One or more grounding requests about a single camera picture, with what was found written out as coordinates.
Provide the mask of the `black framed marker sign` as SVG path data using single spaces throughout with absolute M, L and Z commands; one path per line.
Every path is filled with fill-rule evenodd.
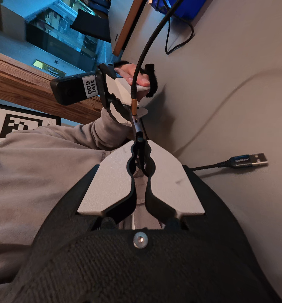
M 0 142 L 15 131 L 61 125 L 61 117 L 0 104 Z

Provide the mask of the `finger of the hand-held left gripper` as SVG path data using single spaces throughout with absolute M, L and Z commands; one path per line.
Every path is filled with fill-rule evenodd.
M 145 126 L 144 126 L 144 123 L 143 123 L 143 120 L 142 120 L 142 117 L 145 116 L 146 114 L 148 114 L 148 110 L 146 108 L 139 107 L 137 109 L 137 116 L 138 116 L 139 123 L 140 123 L 141 128 L 142 128 L 143 137 L 144 137 L 145 140 L 148 140 L 149 138 L 147 136 L 146 129 L 145 129 Z
M 131 126 L 129 106 L 123 104 L 114 94 L 109 96 L 109 116 L 117 123 Z

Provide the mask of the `document stand with instruction sheets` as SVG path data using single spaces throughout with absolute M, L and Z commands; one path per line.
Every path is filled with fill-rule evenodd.
M 111 0 L 108 13 L 112 53 L 119 57 L 125 50 L 147 0 Z

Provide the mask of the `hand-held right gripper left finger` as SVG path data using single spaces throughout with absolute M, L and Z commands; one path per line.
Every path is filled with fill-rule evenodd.
M 99 165 L 78 213 L 99 217 L 128 217 L 136 208 L 136 142 L 129 141 Z

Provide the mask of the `blue plastic bin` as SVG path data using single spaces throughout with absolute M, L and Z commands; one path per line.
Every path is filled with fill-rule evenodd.
M 206 0 L 184 0 L 181 5 L 177 8 L 174 16 L 183 18 L 184 20 L 191 21 L 199 13 L 200 9 L 204 6 Z M 162 14 L 166 14 L 176 0 L 152 0 L 149 4 L 157 11 Z

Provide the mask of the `wooden beam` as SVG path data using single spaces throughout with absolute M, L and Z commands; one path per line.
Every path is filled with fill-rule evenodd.
M 0 53 L 0 99 L 50 115 L 88 124 L 101 116 L 102 104 L 93 97 L 69 106 L 57 103 L 52 76 Z

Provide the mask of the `person's grey clothing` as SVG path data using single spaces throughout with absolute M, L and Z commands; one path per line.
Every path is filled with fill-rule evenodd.
M 50 136 L 22 139 L 0 144 L 0 291 L 57 202 L 111 153 Z

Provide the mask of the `person's left hand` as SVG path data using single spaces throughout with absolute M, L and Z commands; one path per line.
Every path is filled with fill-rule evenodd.
M 117 74 L 119 74 L 122 78 L 124 78 L 128 84 L 131 86 L 133 83 L 133 76 L 135 73 L 136 65 L 131 63 L 114 63 L 114 70 Z M 143 87 L 150 87 L 150 80 L 147 74 L 138 73 L 137 76 L 137 85 Z

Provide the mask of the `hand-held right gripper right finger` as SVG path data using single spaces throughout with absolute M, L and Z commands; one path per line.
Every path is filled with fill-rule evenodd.
M 203 215 L 205 210 L 183 165 L 168 151 L 148 140 L 144 146 L 148 177 L 146 210 L 158 220 Z

